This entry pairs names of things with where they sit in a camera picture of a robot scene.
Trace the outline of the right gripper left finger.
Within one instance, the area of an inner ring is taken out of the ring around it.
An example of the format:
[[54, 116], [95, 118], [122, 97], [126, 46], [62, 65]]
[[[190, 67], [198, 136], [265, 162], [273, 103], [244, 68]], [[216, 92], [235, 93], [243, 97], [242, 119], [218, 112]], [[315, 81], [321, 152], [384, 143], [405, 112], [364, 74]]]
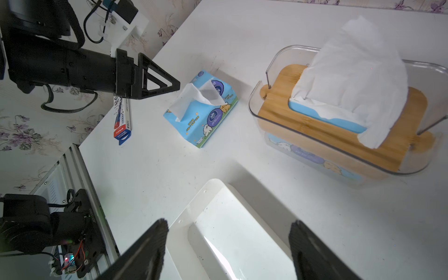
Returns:
[[158, 219], [98, 279], [159, 280], [164, 263], [168, 232], [167, 220]]

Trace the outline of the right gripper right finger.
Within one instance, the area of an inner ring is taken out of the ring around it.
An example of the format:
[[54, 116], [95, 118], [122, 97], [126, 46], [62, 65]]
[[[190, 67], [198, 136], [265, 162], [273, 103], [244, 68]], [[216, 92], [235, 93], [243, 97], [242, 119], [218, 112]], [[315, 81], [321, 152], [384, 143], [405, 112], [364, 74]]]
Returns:
[[288, 240], [297, 279], [360, 279], [301, 220], [291, 224]]

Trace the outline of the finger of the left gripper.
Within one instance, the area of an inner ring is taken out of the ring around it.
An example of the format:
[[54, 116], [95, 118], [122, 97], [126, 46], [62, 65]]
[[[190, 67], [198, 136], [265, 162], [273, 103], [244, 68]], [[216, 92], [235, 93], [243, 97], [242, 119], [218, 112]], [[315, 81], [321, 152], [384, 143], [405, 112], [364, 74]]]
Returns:
[[142, 85], [148, 86], [148, 82], [157, 86], [180, 86], [180, 82], [154, 63], [143, 53], [138, 54], [138, 67], [142, 73]]
[[[156, 88], [148, 89], [149, 82], [155, 84]], [[147, 99], [147, 98], [152, 98], [152, 97], [159, 96], [159, 95], [164, 95], [167, 93], [178, 91], [179, 89], [180, 89], [179, 81], [174, 81], [171, 84], [171, 86], [168, 86], [168, 85], [164, 84], [163, 82], [157, 84], [151, 80], [146, 79], [145, 81], [143, 81], [142, 90], [141, 90], [141, 99]]]

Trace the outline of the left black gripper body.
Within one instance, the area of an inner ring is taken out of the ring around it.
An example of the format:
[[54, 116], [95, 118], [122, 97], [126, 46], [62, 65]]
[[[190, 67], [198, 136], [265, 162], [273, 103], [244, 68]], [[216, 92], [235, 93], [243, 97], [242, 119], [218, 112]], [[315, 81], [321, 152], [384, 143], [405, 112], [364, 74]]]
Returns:
[[127, 52], [122, 49], [116, 50], [115, 56], [115, 95], [121, 98], [141, 100], [142, 78], [143, 78], [143, 58], [144, 54], [138, 54], [138, 62], [134, 64], [134, 59], [127, 56]]

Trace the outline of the white plastic box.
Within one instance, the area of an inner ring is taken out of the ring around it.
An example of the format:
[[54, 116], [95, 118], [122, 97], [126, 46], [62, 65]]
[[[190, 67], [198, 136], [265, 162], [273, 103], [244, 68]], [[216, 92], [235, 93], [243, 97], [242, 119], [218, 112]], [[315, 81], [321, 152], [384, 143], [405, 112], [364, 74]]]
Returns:
[[231, 185], [205, 183], [166, 242], [163, 280], [295, 280], [291, 251]]

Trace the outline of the bamboo tissue box lid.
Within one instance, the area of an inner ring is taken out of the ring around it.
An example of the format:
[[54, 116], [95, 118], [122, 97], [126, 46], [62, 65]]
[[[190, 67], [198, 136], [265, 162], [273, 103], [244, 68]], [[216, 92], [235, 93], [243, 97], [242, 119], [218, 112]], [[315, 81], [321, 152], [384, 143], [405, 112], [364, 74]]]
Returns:
[[288, 65], [272, 86], [263, 85], [255, 93], [261, 99], [256, 117], [263, 131], [290, 143], [292, 151], [314, 154], [369, 176], [374, 172], [411, 174], [429, 164], [440, 136], [418, 130], [428, 105], [421, 91], [409, 89], [407, 103], [388, 136], [380, 147], [370, 149], [359, 141], [365, 127], [346, 120], [320, 119], [307, 107], [292, 108], [289, 97], [304, 70], [304, 65]]

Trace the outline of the clear plastic tissue box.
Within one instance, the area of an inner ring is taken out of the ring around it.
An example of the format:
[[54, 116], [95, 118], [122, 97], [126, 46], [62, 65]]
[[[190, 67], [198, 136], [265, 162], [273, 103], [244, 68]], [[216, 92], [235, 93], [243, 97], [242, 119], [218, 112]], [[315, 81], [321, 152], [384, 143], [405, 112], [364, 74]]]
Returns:
[[405, 62], [408, 101], [378, 149], [363, 146], [347, 130], [293, 111], [289, 97], [318, 49], [291, 45], [280, 50], [255, 86], [248, 102], [266, 143], [309, 166], [340, 179], [363, 183], [412, 176], [425, 170], [448, 143], [448, 70]]

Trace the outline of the blue tissue paper pack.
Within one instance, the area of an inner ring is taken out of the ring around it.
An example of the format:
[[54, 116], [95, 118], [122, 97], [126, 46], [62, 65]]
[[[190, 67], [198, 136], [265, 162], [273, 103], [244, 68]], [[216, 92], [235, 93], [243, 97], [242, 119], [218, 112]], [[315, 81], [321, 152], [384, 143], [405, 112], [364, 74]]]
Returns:
[[381, 146], [408, 98], [408, 76], [398, 51], [364, 17], [347, 22], [315, 55], [294, 86], [289, 103], [320, 119], [366, 128], [364, 146]]

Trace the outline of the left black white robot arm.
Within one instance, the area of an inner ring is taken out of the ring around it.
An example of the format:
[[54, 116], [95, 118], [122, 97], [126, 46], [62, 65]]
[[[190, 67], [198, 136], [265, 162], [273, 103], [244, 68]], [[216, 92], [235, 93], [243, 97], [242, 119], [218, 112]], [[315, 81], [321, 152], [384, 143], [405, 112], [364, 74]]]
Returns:
[[146, 17], [131, 1], [109, 1], [105, 10], [124, 25], [110, 41], [110, 54], [84, 48], [87, 23], [68, 1], [2, 1], [1, 76], [25, 94], [54, 85], [134, 100], [178, 91], [179, 81], [146, 55], [132, 58], [120, 49], [133, 31], [146, 28]]

